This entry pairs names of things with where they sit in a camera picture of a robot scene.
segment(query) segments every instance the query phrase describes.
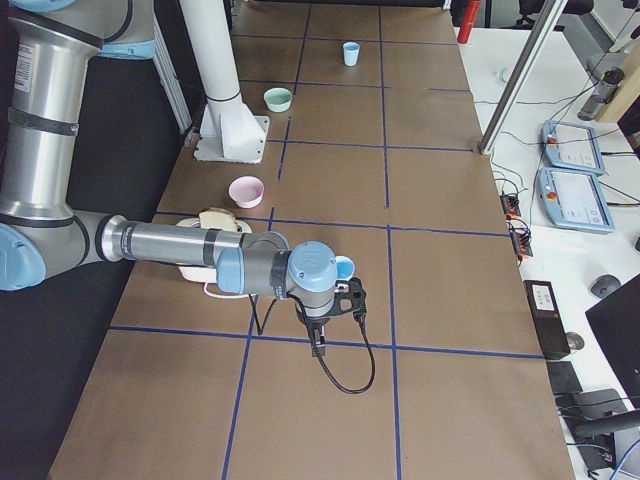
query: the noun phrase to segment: pink bowl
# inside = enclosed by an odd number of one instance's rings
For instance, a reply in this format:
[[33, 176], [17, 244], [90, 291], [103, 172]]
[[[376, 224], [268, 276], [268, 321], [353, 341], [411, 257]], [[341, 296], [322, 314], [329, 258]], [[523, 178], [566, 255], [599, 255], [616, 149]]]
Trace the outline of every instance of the pink bowl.
[[264, 184], [256, 177], [240, 177], [229, 185], [229, 196], [240, 208], [253, 208], [262, 201]]

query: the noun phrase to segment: bottle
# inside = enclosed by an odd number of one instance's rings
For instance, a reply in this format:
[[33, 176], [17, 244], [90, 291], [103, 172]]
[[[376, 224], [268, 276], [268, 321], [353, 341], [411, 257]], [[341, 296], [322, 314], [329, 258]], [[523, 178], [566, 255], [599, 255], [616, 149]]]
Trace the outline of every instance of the bottle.
[[595, 90], [578, 112], [578, 118], [585, 122], [590, 122], [596, 118], [602, 107], [611, 101], [622, 80], [624, 80], [624, 72], [622, 70], [617, 67], [608, 70], [596, 84]]

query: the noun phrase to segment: tablet device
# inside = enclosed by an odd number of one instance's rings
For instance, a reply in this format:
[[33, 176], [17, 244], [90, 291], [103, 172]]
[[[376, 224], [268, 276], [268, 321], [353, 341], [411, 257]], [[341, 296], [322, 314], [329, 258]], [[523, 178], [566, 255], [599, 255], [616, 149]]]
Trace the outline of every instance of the tablet device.
[[613, 232], [613, 219], [593, 172], [544, 167], [538, 177], [550, 220], [560, 228]]
[[552, 166], [602, 175], [606, 171], [595, 137], [586, 125], [547, 120], [542, 127], [544, 153]]

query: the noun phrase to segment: blue cable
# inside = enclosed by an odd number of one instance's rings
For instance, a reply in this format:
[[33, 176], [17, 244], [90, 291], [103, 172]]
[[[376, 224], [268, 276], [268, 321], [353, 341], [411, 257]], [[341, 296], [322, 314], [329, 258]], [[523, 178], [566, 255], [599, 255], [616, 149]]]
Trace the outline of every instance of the blue cable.
[[631, 452], [633, 452], [633, 450], [638, 445], [640, 445], [640, 438], [636, 440], [635, 443], [631, 445], [626, 452], [624, 452], [624, 455], [620, 459], [620, 462], [618, 463], [618, 466], [616, 467], [616, 469], [613, 471], [613, 473], [609, 477], [609, 480], [613, 480], [613, 478], [618, 474], [618, 472], [620, 472], [620, 469], [622, 469], [622, 465], [624, 465], [624, 462], [627, 460], [627, 458], [629, 458], [629, 455], [631, 455]]

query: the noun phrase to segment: white desk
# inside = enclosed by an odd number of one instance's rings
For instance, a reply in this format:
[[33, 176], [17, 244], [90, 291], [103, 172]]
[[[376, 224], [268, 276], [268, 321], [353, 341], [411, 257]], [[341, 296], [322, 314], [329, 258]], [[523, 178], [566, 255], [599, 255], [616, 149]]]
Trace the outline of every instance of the white desk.
[[[460, 45], [467, 77], [474, 95], [476, 111], [484, 131], [495, 104], [505, 86], [501, 72], [513, 67], [524, 46], [529, 32], [513, 30], [474, 29], [467, 45]], [[518, 101], [549, 102], [575, 96], [584, 90], [587, 74], [575, 57], [561, 33], [553, 33], [543, 55], [527, 80]], [[576, 113], [590, 92], [580, 97], [564, 116], [564, 121], [584, 123]], [[553, 116], [567, 101], [556, 105], [518, 104], [509, 116], [504, 131], [510, 132], [527, 143], [539, 142], [545, 120]], [[617, 128], [615, 124], [589, 124], [597, 135]], [[626, 139], [618, 130], [598, 139], [602, 151], [631, 151]], [[534, 257], [522, 263], [523, 280], [547, 280], [552, 282], [565, 331], [580, 334], [586, 343], [583, 350], [573, 353], [571, 360], [585, 391], [615, 388], [626, 396], [605, 359], [585, 316], [585, 311], [599, 301], [589, 292], [593, 281], [604, 273], [610, 273], [627, 282], [640, 272], [640, 253], [634, 249], [640, 235], [640, 210], [637, 208], [611, 207], [616, 230], [608, 235], [582, 233], [553, 228], [535, 191], [531, 206], [532, 187], [540, 162], [538, 145], [523, 145], [508, 134], [498, 137], [493, 162], [518, 172], [528, 190], [520, 194], [523, 219], [531, 226]], [[637, 158], [604, 157], [608, 174], [602, 180], [636, 197], [640, 196], [640, 162]], [[494, 167], [506, 178], [522, 188], [519, 178], [506, 170]], [[512, 191], [509, 185], [505, 191]], [[608, 201], [630, 200], [603, 187]], [[569, 447], [577, 479], [586, 479], [586, 469], [575, 447]], [[628, 478], [620, 475], [617, 478]]]

